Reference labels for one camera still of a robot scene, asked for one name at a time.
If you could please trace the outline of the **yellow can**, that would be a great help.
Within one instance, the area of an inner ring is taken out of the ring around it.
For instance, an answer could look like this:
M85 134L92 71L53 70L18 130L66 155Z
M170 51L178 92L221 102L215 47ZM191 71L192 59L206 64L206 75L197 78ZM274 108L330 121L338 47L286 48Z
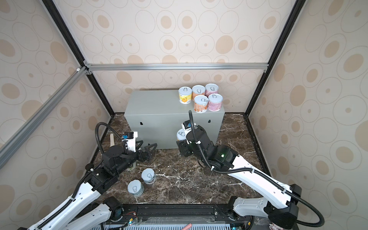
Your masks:
M192 101L192 89L190 87L181 87L178 90L179 93L179 102L182 104L189 104Z
M186 134L184 129L179 129L176 133L178 141L186 140Z

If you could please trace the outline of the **brown orange can front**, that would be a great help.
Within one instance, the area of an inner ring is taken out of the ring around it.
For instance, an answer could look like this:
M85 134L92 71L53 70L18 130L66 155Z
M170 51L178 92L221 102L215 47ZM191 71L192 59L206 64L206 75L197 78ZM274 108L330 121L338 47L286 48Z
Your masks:
M209 99L205 95L197 95L194 98L194 111L197 113L205 113L208 109Z

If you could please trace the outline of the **brown orange can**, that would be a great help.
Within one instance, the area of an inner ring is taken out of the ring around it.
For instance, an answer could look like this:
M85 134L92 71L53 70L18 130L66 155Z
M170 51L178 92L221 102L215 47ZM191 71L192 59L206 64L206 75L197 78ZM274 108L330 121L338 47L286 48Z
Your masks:
M195 85L192 87L192 100L198 95L205 95L206 88L203 85Z
M197 95L194 98L194 111L197 113L205 113L208 109L209 99L205 95Z

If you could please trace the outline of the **pink can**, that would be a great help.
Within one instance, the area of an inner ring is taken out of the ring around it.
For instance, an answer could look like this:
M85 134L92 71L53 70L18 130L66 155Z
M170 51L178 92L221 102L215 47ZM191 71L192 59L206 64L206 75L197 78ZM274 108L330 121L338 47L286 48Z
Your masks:
M209 83L205 86L205 96L209 96L211 94L217 94L219 91L219 87L216 84Z
M208 96L209 103L208 103L208 110L212 112L217 112L222 107L223 97L220 94L210 94Z

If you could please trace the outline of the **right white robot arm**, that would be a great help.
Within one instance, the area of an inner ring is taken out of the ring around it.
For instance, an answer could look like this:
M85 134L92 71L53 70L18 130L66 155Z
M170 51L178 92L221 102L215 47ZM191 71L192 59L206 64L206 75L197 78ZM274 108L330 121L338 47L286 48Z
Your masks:
M279 182L251 165L232 148L215 145L201 126L182 129L177 138L181 155L194 155L211 171L236 178L261 195L261 198L234 198L230 202L231 211L238 216L267 217L284 229L292 229L297 224L313 228L325 224L321 212L301 198L301 187ZM313 211L319 220L316 223L298 220L299 203Z

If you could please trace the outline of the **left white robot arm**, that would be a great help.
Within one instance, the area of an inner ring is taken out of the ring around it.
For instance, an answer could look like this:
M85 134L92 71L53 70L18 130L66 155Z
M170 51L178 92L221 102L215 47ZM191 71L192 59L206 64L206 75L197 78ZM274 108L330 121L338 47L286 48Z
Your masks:
M120 174L134 162L151 161L157 144L149 144L136 151L128 148L128 140L123 145L114 145L103 151L100 163L91 169L77 184L74 192L55 210L30 226L30 230L60 230L74 219L84 208L108 191Z

